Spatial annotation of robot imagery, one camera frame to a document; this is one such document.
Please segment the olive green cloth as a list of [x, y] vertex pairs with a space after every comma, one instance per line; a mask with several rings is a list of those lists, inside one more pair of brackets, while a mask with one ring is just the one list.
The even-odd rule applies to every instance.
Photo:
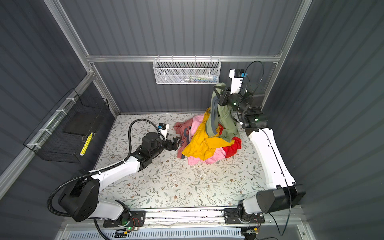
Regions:
[[225, 83], [215, 85], [211, 97], [210, 116], [206, 122], [206, 133], [209, 137], [214, 137], [219, 133], [217, 128], [221, 125], [224, 129], [219, 137], [227, 142], [231, 142], [234, 137], [239, 137], [238, 127], [232, 118], [232, 110], [229, 106], [220, 106], [219, 100], [221, 94], [226, 89]]

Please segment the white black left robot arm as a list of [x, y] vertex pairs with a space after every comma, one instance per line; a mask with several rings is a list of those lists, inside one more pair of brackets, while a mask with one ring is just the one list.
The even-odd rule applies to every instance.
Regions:
[[146, 134], [142, 144], [127, 160], [98, 171], [91, 171], [89, 177], [64, 186], [58, 199], [59, 206], [76, 222], [86, 219], [109, 219], [120, 221], [123, 225], [127, 224], [130, 208], [119, 200], [113, 202], [102, 200], [99, 197], [100, 192], [112, 183], [144, 170], [164, 150], [176, 151], [180, 142], [180, 137], [171, 141], [163, 140], [163, 135], [155, 132]]

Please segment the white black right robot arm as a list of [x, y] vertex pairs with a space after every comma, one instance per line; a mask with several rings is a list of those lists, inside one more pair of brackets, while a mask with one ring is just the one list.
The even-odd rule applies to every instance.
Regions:
[[239, 201], [235, 209], [223, 209], [228, 225], [263, 223], [262, 214], [292, 210], [306, 191], [289, 173], [274, 139], [274, 132], [267, 128], [267, 119], [260, 106], [253, 107], [248, 100], [255, 95], [245, 91], [240, 94], [215, 86], [211, 107], [199, 115], [174, 126], [178, 138], [173, 148], [178, 158], [188, 158], [192, 165], [198, 161], [212, 164], [233, 156], [240, 148], [236, 123], [239, 123], [256, 148], [265, 171], [267, 189], [251, 198]]

